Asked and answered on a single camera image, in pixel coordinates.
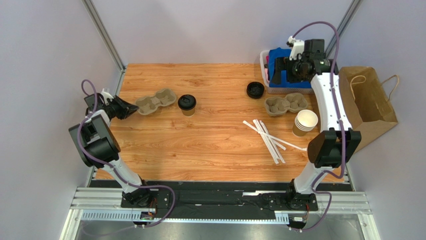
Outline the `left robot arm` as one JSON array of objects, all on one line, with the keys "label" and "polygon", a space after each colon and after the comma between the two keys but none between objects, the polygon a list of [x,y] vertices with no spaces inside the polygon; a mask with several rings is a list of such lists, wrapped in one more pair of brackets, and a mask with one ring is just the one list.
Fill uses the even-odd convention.
[{"label": "left robot arm", "polygon": [[84,101],[87,104],[85,120],[68,130],[82,161],[88,167],[108,172],[122,187],[126,202],[148,207],[153,195],[147,183],[120,157],[120,146],[109,128],[113,118],[124,120],[139,107],[108,93],[91,94]]}]

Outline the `brown paper bag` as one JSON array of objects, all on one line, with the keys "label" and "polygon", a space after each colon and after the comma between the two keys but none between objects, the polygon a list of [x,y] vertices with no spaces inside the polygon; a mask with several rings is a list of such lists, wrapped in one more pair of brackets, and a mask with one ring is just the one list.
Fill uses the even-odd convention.
[{"label": "brown paper bag", "polygon": [[398,124],[393,105],[369,66],[345,66],[339,71],[339,90],[352,129],[361,133],[355,152],[378,139]]}]

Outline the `black plastic cup lid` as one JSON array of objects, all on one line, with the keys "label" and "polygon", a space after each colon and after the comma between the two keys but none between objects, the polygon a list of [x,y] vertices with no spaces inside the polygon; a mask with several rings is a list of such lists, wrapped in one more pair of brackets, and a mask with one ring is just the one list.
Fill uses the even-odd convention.
[{"label": "black plastic cup lid", "polygon": [[178,107],[183,111],[192,110],[196,104],[196,98],[191,94],[184,94],[178,99]]}]

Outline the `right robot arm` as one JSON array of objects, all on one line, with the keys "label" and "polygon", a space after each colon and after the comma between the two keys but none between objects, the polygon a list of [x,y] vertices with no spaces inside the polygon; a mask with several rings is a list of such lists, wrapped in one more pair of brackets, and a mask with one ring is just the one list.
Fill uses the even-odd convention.
[{"label": "right robot arm", "polygon": [[313,202],[316,186],[334,169],[341,168],[340,173],[344,174],[362,136],[353,130],[346,116],[339,90],[339,69],[336,59],[327,58],[325,41],[290,36],[287,45],[290,55],[274,60],[271,82],[309,82],[320,117],[320,132],[307,147],[308,163],[286,192],[287,203],[300,205]]}]

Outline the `brown paper coffee cup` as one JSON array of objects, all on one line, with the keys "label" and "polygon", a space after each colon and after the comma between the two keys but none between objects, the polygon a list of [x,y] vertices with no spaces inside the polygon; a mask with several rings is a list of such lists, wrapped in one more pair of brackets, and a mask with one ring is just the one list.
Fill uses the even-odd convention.
[{"label": "brown paper coffee cup", "polygon": [[182,108],[181,111],[182,111],[182,114],[184,116],[191,117],[191,116],[193,116],[195,114],[196,108],[195,107],[192,107],[191,109],[184,109],[184,108]]}]

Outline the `cardboard cup carrier tray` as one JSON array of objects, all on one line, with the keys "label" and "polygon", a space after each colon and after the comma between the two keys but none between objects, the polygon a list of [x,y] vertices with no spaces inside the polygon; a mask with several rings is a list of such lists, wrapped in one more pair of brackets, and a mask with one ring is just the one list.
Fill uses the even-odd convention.
[{"label": "cardboard cup carrier tray", "polygon": [[285,97],[273,96],[264,101],[269,116],[277,117],[287,112],[298,113],[308,108],[308,102],[301,93],[289,93]]}]

